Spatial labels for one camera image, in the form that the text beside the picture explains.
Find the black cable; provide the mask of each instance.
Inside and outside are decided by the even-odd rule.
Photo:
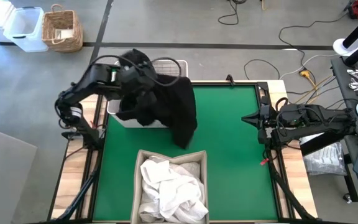
[[[95,60],[93,60],[92,63],[95,63],[96,61],[98,61],[98,60],[100,60],[100,59],[102,59],[102,58],[106,58],[106,57],[123,59],[123,60],[125,60],[126,62],[130,63],[130,64],[131,64],[133,67],[135,67],[136,69],[138,69],[138,70],[144,72],[144,70],[143,70],[142,68],[138,67],[138,66],[137,66],[134,62],[132,62],[131,60],[128,60],[128,59],[126,59],[126,58],[124,58],[124,57],[117,56],[117,55],[103,55],[103,56],[100,56],[100,57],[96,58]],[[174,63],[178,66],[178,68],[179,68],[179,75],[177,76],[177,78],[174,79],[174,81],[172,81],[172,82],[170,82],[170,83],[168,83],[168,84],[164,84],[164,83],[160,83],[160,82],[157,81],[155,78],[149,76],[147,72],[144,72],[144,74],[145,74],[146,76],[148,76],[149,79],[153,80],[156,84],[158,84],[158,85],[160,85],[160,86],[169,87],[169,86],[174,85],[174,84],[179,80],[179,78],[181,77],[181,67],[180,67],[179,63],[178,63],[175,59],[170,58],[170,57],[159,57],[159,58],[156,58],[156,59],[154,59],[154,60],[152,60],[151,62],[148,62],[148,63],[153,63],[153,62],[158,61],[158,60],[170,60],[170,61],[174,62]]]
[[[218,18],[218,22],[219,22],[220,24],[223,24],[223,25],[230,25],[230,26],[232,26],[232,25],[237,25],[237,24],[239,23],[239,15],[238,15],[238,13],[237,13],[237,5],[246,3],[246,1],[247,1],[247,0],[229,0],[230,6],[231,6],[231,8],[234,10],[234,13],[233,13],[233,14],[229,14],[229,15],[225,15],[225,16],[219,17],[219,18]],[[231,16],[236,16],[236,22],[227,23],[227,22],[222,22],[222,21],[221,21],[221,19],[226,18],[226,17],[231,17]]]
[[[262,157],[263,157],[265,160],[269,158],[269,157],[267,156],[267,152],[268,152],[269,150],[271,151],[272,149],[265,149],[265,150],[263,151],[263,153],[262,153]],[[275,160],[275,159],[277,159],[277,157],[278,157],[278,153],[276,153],[276,156],[272,158],[272,161]]]
[[[341,101],[346,101],[346,100],[354,100],[354,101],[358,102],[358,100],[357,100],[357,99],[353,99],[353,98],[345,98],[345,99],[338,100],[337,102],[335,102],[335,103],[333,103],[333,104],[331,104],[331,105],[327,106],[327,107],[326,107],[326,109],[328,109],[328,108],[330,108],[330,107],[334,106],[335,104],[337,104],[337,103],[339,103],[339,102],[341,102]]]
[[[308,92],[310,92],[310,91],[304,91],[303,93],[297,93],[297,92],[287,91],[287,93],[296,94],[296,95],[303,95],[303,94],[308,93]]]
[[[313,78],[314,84],[316,84],[316,77],[315,77],[315,75],[313,74],[313,72],[311,72],[311,70],[308,70],[308,71],[310,72],[310,75],[311,75],[311,77]]]
[[[265,60],[262,60],[262,59],[252,59],[252,60],[248,61],[248,62],[244,65],[244,73],[245,73],[245,75],[246,75],[246,77],[247,77],[248,80],[250,80],[250,78],[249,78],[248,75],[247,75],[246,66],[247,66],[249,63],[254,62],[254,61],[260,61],[260,62],[268,63],[270,66],[272,66],[272,67],[276,70],[277,75],[278,75],[278,78],[277,78],[277,79],[280,79],[280,72],[278,71],[278,69],[276,68],[276,66],[274,66],[274,65],[272,65],[270,62],[265,61]]]
[[[59,119],[59,127],[61,127],[62,129],[70,129],[71,127],[69,127],[69,126],[64,126],[64,125],[62,125],[62,119]]]
[[[319,96],[321,96],[323,93],[325,93],[325,92],[327,92],[327,91],[334,90],[334,89],[336,89],[336,88],[339,88],[339,86],[333,87],[333,88],[329,88],[328,90],[325,90],[325,91],[323,91],[322,93],[320,93]],[[313,94],[309,97],[309,99],[305,102],[305,104],[308,104],[309,100],[312,99],[312,97],[313,97]]]
[[[292,148],[292,149],[301,149],[301,148],[298,148],[298,147],[293,147],[293,146],[290,146],[290,145],[288,145],[288,144],[284,144],[286,147],[290,147],[290,148]]]
[[[297,51],[299,51],[299,52],[302,53],[301,66],[302,66],[304,69],[306,69],[306,67],[303,65],[303,59],[305,58],[305,52],[302,51],[301,49],[296,48],[294,45],[288,43],[287,41],[283,40],[283,39],[281,38],[281,33],[283,32],[283,30],[285,30],[285,29],[290,29],[290,28],[295,28],[295,27],[297,27],[297,28],[310,28],[311,26],[313,26],[313,25],[314,25],[315,23],[317,23],[317,22],[320,22],[320,23],[336,22],[336,21],[341,20],[341,19],[342,19],[343,17],[345,17],[346,15],[347,15],[347,13],[344,14],[343,16],[341,16],[339,19],[336,19],[336,20],[333,20],[333,21],[314,21],[314,22],[313,22],[312,24],[310,24],[309,26],[287,26],[287,27],[283,27],[283,28],[280,29],[280,33],[278,33],[278,38],[279,38],[279,39],[281,40],[281,42],[283,42],[284,44],[287,44],[287,45],[291,46],[292,48],[294,48],[294,49],[296,49]]]
[[[70,153],[69,155],[67,155],[66,158],[65,158],[65,160],[66,160],[67,158],[69,158],[70,156],[74,155],[75,153],[77,153],[78,151],[80,151],[80,150],[83,149],[83,148],[84,148],[84,146],[81,147],[81,148],[79,148],[79,149],[76,149],[75,151],[73,151],[72,153]]]
[[[338,110],[345,102],[342,102],[337,108],[335,108],[334,110]]]
[[[284,105],[287,105],[287,104],[288,104],[288,98],[287,98],[287,97],[280,98],[280,99],[277,100],[277,102],[276,102],[276,107],[275,107],[276,111],[278,111],[278,104],[281,103],[281,101],[283,101],[283,100],[285,100]]]
[[[310,98],[309,98],[306,102],[308,102],[310,99],[312,99],[312,97],[314,96],[314,94],[317,93],[318,90],[320,90],[322,87],[324,87],[324,86],[330,84],[330,83],[333,82],[335,79],[336,79],[336,77],[334,77],[331,81],[325,83],[325,84],[324,84],[323,86],[321,86],[320,88],[316,89],[316,90],[311,94]]]

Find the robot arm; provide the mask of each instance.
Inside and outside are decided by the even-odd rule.
[[[280,99],[278,103],[282,100],[288,103],[288,99],[286,98]],[[241,120],[255,126],[259,130],[259,143],[264,144],[267,149],[276,151],[281,150],[283,145],[286,145],[291,140],[312,134],[324,133],[321,136],[326,139],[327,136],[324,136],[325,134],[340,138],[343,137],[343,135],[353,133],[356,126],[356,118],[352,110],[327,110],[319,105],[285,104],[281,107],[280,111],[278,111],[266,103],[262,105],[256,113],[244,116]],[[267,135],[267,128],[272,128],[270,137]],[[325,146],[329,141],[337,141],[336,138],[329,138],[329,141],[324,142],[318,138],[319,137],[315,138],[316,140],[313,141],[309,147],[320,149],[321,146]],[[277,172],[272,160],[274,159],[269,155],[267,162],[271,170],[272,178],[281,187],[286,198],[291,201],[292,206],[302,219],[306,219],[308,222],[310,220],[315,221],[316,219],[306,211],[291,192],[288,185],[282,179],[282,176]]]
[[[282,106],[280,111],[263,105],[258,112],[244,116],[242,120],[258,128],[259,143],[271,149],[281,149],[294,139],[312,134],[352,133],[356,126],[352,110],[327,110],[320,105],[290,104]],[[269,138],[266,128],[272,128]]]
[[[83,136],[84,147],[90,150],[102,148],[103,140],[99,137],[99,131],[84,119],[81,100],[93,94],[103,95],[107,100],[120,100],[128,93],[155,99],[153,93],[148,91],[155,85],[152,79],[157,77],[151,63],[124,68],[95,63],[103,57],[116,56],[97,58],[88,66],[80,81],[71,83],[71,87],[61,92],[55,102],[55,110],[61,121],[68,127],[76,128]]]

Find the yellow cable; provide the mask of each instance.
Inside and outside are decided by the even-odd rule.
[[[263,11],[266,10],[266,8],[265,8],[265,0],[262,0],[262,10]]]
[[[311,83],[311,85],[313,85],[313,89],[316,89],[316,84],[310,79],[310,77],[305,77],[305,78],[307,78],[309,81],[310,81],[310,83]]]
[[[297,100],[294,104],[297,104],[299,101],[301,101],[303,98],[305,98],[307,95],[309,95],[311,92],[315,91],[315,88],[317,88],[320,84],[322,84],[327,79],[331,78],[332,75],[327,76],[327,78],[323,79],[321,82],[317,83],[313,89],[311,89],[309,92],[305,93],[299,100]]]

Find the wicker basket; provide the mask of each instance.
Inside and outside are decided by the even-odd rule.
[[[57,52],[76,52],[82,48],[83,29],[75,11],[63,10],[63,6],[54,4],[51,12],[44,14],[42,41]],[[57,32],[72,30],[72,37],[57,39]]]

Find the cable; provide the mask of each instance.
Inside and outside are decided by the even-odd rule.
[[[283,32],[283,30],[285,30],[285,29],[290,29],[290,28],[295,28],[295,27],[297,27],[297,28],[310,28],[311,26],[313,26],[313,25],[314,25],[315,23],[317,23],[317,22],[320,22],[320,23],[336,22],[336,21],[339,21],[340,19],[342,19],[343,17],[345,17],[346,15],[347,15],[347,13],[345,13],[343,16],[341,16],[340,18],[335,19],[335,20],[333,20],[333,21],[314,21],[312,24],[310,24],[310,25],[308,25],[308,26],[287,26],[287,27],[283,27],[283,28],[280,29],[280,32],[278,33],[278,38],[279,38],[279,39],[281,40],[281,42],[283,42],[284,44],[288,44],[288,45],[291,46],[292,48],[297,49],[297,51],[299,51],[299,52],[302,53],[301,66],[302,66],[302,68],[305,68],[305,69],[306,69],[306,67],[305,67],[305,65],[304,65],[304,63],[303,63],[303,59],[305,58],[305,52],[302,51],[302,50],[300,50],[300,49],[298,49],[298,48],[296,48],[294,45],[292,45],[292,44],[286,42],[285,40],[283,40],[283,39],[281,38],[281,33]]]
[[[117,56],[117,55],[102,55],[102,56],[97,57],[96,59],[94,59],[94,60],[88,65],[88,67],[85,69],[85,72],[84,72],[84,74],[82,74],[82,76],[81,76],[81,78],[80,78],[80,80],[79,80],[78,83],[82,82],[82,80],[84,79],[85,75],[87,74],[87,72],[89,71],[89,69],[92,67],[92,65],[94,65],[98,60],[100,60],[100,59],[102,59],[102,58],[108,58],[108,57],[123,59],[123,60],[129,62],[133,67],[135,67],[136,69],[138,69],[138,70],[140,70],[140,71],[143,71],[146,76],[148,76],[151,80],[153,80],[156,84],[158,84],[158,85],[160,85],[160,86],[170,87],[170,86],[174,85],[177,81],[179,81],[179,78],[181,77],[181,66],[179,65],[179,63],[178,63],[175,59],[170,58],[170,57],[159,57],[159,58],[156,58],[156,59],[152,60],[151,62],[147,62],[147,63],[153,63],[153,62],[158,61],[158,60],[171,60],[172,62],[174,62],[174,63],[178,66],[178,68],[179,68],[179,75],[176,77],[176,79],[174,79],[174,81],[172,81],[172,82],[170,82],[170,83],[168,83],[168,84],[164,84],[164,83],[158,82],[155,78],[149,76],[148,73],[145,72],[144,69],[138,67],[134,62],[132,62],[132,61],[130,61],[130,60],[124,58],[124,57]],[[114,68],[120,68],[120,66],[118,66],[118,65],[112,65],[112,67],[114,67]],[[58,115],[58,117],[59,117],[60,119],[63,119],[62,115],[59,113],[58,108],[57,108],[57,104],[58,104],[58,101],[59,101],[60,98],[61,98],[61,97],[59,97],[59,98],[55,101],[55,111],[56,111],[56,114]]]
[[[269,157],[267,156],[267,152],[268,152],[268,151],[272,151],[272,150],[273,150],[273,149],[265,149],[265,150],[263,151],[262,157],[264,158],[265,161],[269,159]],[[278,153],[276,153],[276,156],[272,158],[272,161],[275,160],[275,159],[277,159],[277,156],[278,156]]]
[[[69,155],[66,156],[65,160],[66,160],[67,158],[69,158],[70,156],[74,155],[75,153],[77,153],[78,151],[80,151],[80,150],[83,149],[83,148],[84,148],[84,146],[81,147],[81,148],[79,148],[79,149],[77,149],[77,150],[75,150],[75,151],[73,151],[72,153],[70,153]]]
[[[332,77],[332,75],[327,76],[325,79],[323,79],[322,81],[320,81],[319,83],[317,83],[317,84],[316,84],[316,87],[317,87],[317,86],[320,86],[320,84],[322,84],[323,82],[325,82],[327,79],[329,79],[329,78],[331,78],[331,77]],[[297,100],[297,101],[295,102],[295,104],[298,103],[299,101],[301,101],[301,100],[302,100],[303,98],[305,98],[307,95],[309,95],[309,93],[311,93],[312,91],[314,91],[314,88],[311,89],[310,91],[308,91],[307,94],[305,94],[305,95],[303,95],[301,98],[299,98],[299,100]]]
[[[338,56],[338,55],[339,55],[339,54],[334,54],[334,55],[315,55],[315,56],[309,58],[307,61],[305,61],[305,63],[304,63],[303,65],[306,65],[308,62],[310,62],[310,60],[312,60],[312,59],[314,59],[314,58],[316,58],[316,57],[334,57],[334,56]],[[290,74],[294,74],[294,73],[296,73],[296,72],[299,72],[299,71],[302,70],[303,68],[304,68],[304,66],[302,66],[302,67],[296,69],[296,70],[293,71],[293,72],[288,72],[288,73],[282,75],[279,79],[282,79],[282,78],[283,78],[284,76],[286,76],[286,75],[290,75]]]
[[[316,99],[321,95],[321,94],[318,94],[318,91],[319,91],[320,89],[322,89],[324,86],[330,84],[330,83],[331,83],[332,81],[334,81],[335,79],[336,79],[336,77],[334,77],[331,81],[329,81],[329,79],[327,79],[326,82],[325,82],[320,88],[316,89],[316,90],[314,91],[314,93],[310,96],[310,98],[308,99],[308,100],[310,100],[310,99],[314,96],[314,94],[317,94],[316,97],[314,97],[314,98],[310,101],[310,103],[314,102],[314,100],[316,100]]]
[[[60,119],[59,119],[59,122],[58,122],[58,123],[59,123],[59,127],[61,127],[62,129],[70,129],[70,128],[71,128],[71,127],[69,127],[69,126],[64,126],[64,125],[62,125],[62,121],[63,121],[63,120],[60,118]]]
[[[337,104],[337,103],[339,103],[339,102],[341,102],[341,101],[346,101],[346,100],[354,100],[354,101],[358,102],[358,100],[357,100],[357,99],[354,99],[354,98],[345,98],[345,99],[338,100],[337,102],[335,102],[335,103],[333,103],[333,104],[327,106],[326,109],[328,109],[328,108],[334,106],[335,104]]]
[[[283,101],[283,100],[285,100],[284,105],[287,105],[287,104],[288,104],[288,98],[287,98],[287,97],[280,98],[280,99],[277,100],[277,102],[276,102],[276,107],[275,107],[276,111],[278,111],[278,105],[279,105],[279,104],[281,103],[281,101]]]
[[[308,92],[309,91],[304,91],[303,93],[297,93],[297,92],[287,91],[287,93],[296,94],[296,95],[303,95],[303,94],[308,93]]]
[[[219,17],[219,18],[218,18],[218,22],[219,22],[220,24],[223,24],[223,25],[230,25],[230,26],[237,25],[237,24],[239,23],[239,15],[238,15],[238,13],[237,13],[237,5],[240,5],[240,4],[243,4],[243,3],[246,3],[246,2],[247,2],[247,0],[229,0],[230,6],[231,6],[231,8],[234,10],[234,13],[233,13],[233,14],[229,14],[229,15],[225,15],[225,16]],[[234,22],[234,23],[227,23],[227,22],[222,22],[222,21],[221,21],[221,19],[226,18],[226,17],[231,17],[231,16],[236,16],[236,22]]]
[[[342,102],[337,108],[335,108],[334,110],[338,110],[345,102]]]
[[[278,78],[277,78],[277,79],[280,79],[280,72],[278,71],[278,69],[276,68],[276,66],[274,66],[274,65],[272,65],[270,62],[265,61],[265,60],[262,60],[262,59],[252,59],[252,60],[248,61],[248,62],[244,65],[244,73],[245,73],[245,75],[246,75],[246,77],[247,77],[248,80],[250,80],[250,78],[249,78],[248,75],[247,75],[246,66],[247,66],[250,62],[254,62],[254,61],[260,61],[260,62],[268,63],[270,66],[272,66],[272,67],[276,70],[277,75],[278,75]]]
[[[324,90],[322,93],[319,94],[319,96],[322,95],[323,93],[327,92],[327,91],[334,90],[334,89],[336,89],[336,88],[339,88],[339,86],[333,87],[333,88],[329,88],[328,90]],[[305,104],[308,104],[308,102],[309,102],[309,100],[312,98],[312,96],[310,96],[310,98],[305,102]]]
[[[136,69],[138,69],[138,70],[144,72],[144,69],[143,69],[143,68],[138,67],[138,66],[137,66],[134,62],[132,62],[131,60],[126,59],[126,58],[121,57],[121,56],[117,56],[117,55],[103,55],[103,56],[100,56],[100,57],[96,58],[95,60],[93,60],[93,62],[92,62],[90,65],[92,65],[92,64],[95,63],[96,61],[98,61],[98,60],[100,60],[100,59],[102,59],[102,58],[106,58],[106,57],[123,59],[123,60],[127,61],[128,63],[130,63],[130,64],[131,64],[133,67],[135,67]],[[154,59],[154,60],[152,60],[152,61],[150,61],[150,62],[147,62],[147,63],[153,63],[153,62],[158,61],[158,60],[170,60],[170,61],[174,62],[174,63],[178,66],[178,68],[179,68],[179,75],[177,76],[177,78],[174,79],[174,81],[172,81],[172,82],[170,82],[170,83],[168,83],[168,84],[164,84],[164,83],[158,82],[155,78],[149,76],[147,72],[144,72],[144,74],[145,74],[146,76],[148,76],[149,79],[153,80],[155,83],[157,83],[157,84],[160,85],[160,86],[169,87],[169,86],[174,85],[174,84],[179,80],[179,78],[181,77],[181,67],[180,67],[179,63],[178,63],[175,59],[170,58],[170,57],[159,57],[159,58],[156,58],[156,59]]]
[[[308,70],[310,72],[310,75],[311,77],[313,78],[313,84],[314,84],[314,87],[316,86],[316,77],[315,75],[313,74],[313,72],[311,72],[311,70]]]
[[[301,149],[301,148],[298,148],[298,147],[293,147],[293,146],[290,146],[290,145],[288,145],[288,144],[284,144],[286,147],[290,147],[290,148],[292,148],[292,149]]]

